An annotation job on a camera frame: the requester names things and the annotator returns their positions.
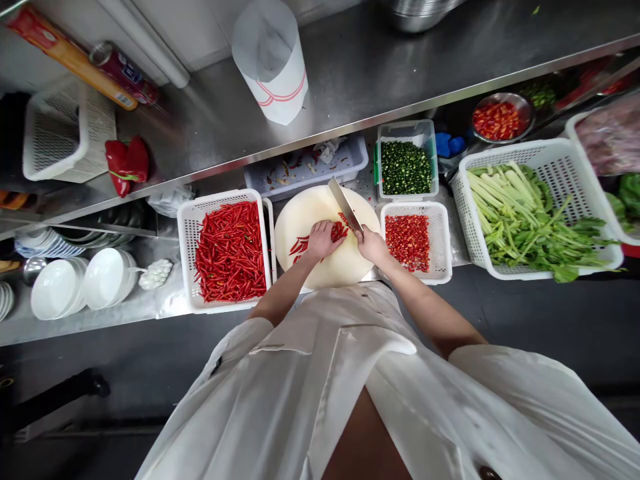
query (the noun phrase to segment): stack of plates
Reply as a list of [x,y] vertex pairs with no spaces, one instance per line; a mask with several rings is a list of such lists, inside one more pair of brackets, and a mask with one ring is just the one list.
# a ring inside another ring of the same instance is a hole
[[56,260],[35,280],[31,310],[40,320],[56,320],[79,312],[87,304],[83,278],[89,262],[83,258]]
[[84,252],[84,248],[69,244],[49,227],[20,233],[13,241],[15,250],[24,258],[70,258]]
[[[141,228],[145,222],[145,208],[139,201],[125,203],[92,215],[88,220],[120,227]],[[124,233],[93,232],[64,227],[55,227],[55,230],[68,244],[86,249],[118,247],[134,238],[134,235]]]
[[13,290],[6,282],[0,282],[0,321],[4,320],[13,308]]
[[138,274],[129,252],[106,248],[91,259],[83,282],[87,304],[92,310],[112,307],[127,298]]

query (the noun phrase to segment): hand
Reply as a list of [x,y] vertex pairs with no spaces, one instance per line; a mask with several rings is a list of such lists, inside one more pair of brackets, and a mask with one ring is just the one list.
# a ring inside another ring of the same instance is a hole
[[366,225],[362,225],[362,230],[364,235],[358,231],[355,232],[355,236],[358,238],[360,255],[378,267],[386,260],[392,258],[382,235],[372,232]]
[[346,237],[341,237],[337,242],[331,241],[331,229],[333,222],[331,220],[322,220],[316,222],[311,228],[309,234],[309,246],[306,254],[319,262],[325,257],[330,256],[336,248],[342,245]]

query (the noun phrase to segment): stack of white bowls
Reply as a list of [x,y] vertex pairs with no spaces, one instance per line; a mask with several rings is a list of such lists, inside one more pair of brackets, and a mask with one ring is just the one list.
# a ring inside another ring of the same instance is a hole
[[40,320],[56,320],[79,312],[87,304],[83,278],[88,261],[56,260],[48,264],[33,284],[31,310]]
[[16,252],[24,258],[70,258],[84,252],[84,248],[70,245],[50,227],[21,233],[14,239]]
[[0,282],[0,321],[4,320],[13,308],[13,290],[6,282]]
[[89,262],[83,291],[92,310],[112,307],[127,298],[135,286],[136,262],[129,252],[106,248]]

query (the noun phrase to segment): stainless steel counter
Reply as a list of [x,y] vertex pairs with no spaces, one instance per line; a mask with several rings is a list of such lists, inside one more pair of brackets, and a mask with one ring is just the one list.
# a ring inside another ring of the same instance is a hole
[[[42,221],[68,221],[171,184],[314,144],[372,125],[640,45],[637,0],[473,0],[422,35],[390,29],[374,2],[301,28],[309,92],[288,126],[260,112],[232,59],[162,89],[161,108],[118,116],[119,135],[151,147],[150,181],[122,200],[102,175],[39,199]],[[0,239],[15,223],[2,221]]]
[[[363,132],[367,142],[369,160],[373,158],[372,146],[376,138],[375,129]],[[198,195],[204,196],[224,190],[244,188],[244,178],[241,171],[228,172],[195,184]],[[364,198],[371,198],[370,204],[376,212],[380,205],[377,201],[375,185],[373,183],[373,171],[371,163],[360,171],[355,180],[343,184]],[[469,263],[467,247],[458,220],[457,210],[452,196],[446,188],[441,187],[440,192],[433,199],[443,203],[449,212],[449,227],[451,231],[451,250],[453,254],[453,266]],[[273,204],[274,220],[284,208],[288,199]],[[173,270],[167,282],[157,290],[144,291],[136,286],[133,292],[124,302],[107,309],[92,311],[85,307],[80,312],[69,317],[40,321],[36,319],[29,305],[31,288],[26,287],[21,280],[19,272],[15,272],[2,281],[8,281],[16,295],[16,306],[2,322],[0,322],[0,347],[28,341],[58,337],[70,333],[113,327],[136,321],[151,320],[165,317],[175,317],[189,313],[183,288],[182,270],[180,267],[179,243],[177,238],[177,223],[166,217],[160,217],[160,238],[139,238],[126,245],[124,248],[131,252],[138,266],[146,267],[160,258],[168,258],[174,262]],[[379,276],[376,268],[372,269],[364,280],[376,280]]]

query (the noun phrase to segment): garlic bulb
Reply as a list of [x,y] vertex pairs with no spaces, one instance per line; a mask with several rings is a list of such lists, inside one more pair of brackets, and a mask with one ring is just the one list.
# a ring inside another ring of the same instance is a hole
[[172,266],[173,264],[167,259],[153,262],[140,276],[138,285],[140,285],[144,290],[154,290],[162,286],[162,284],[167,281],[167,277],[171,272]]

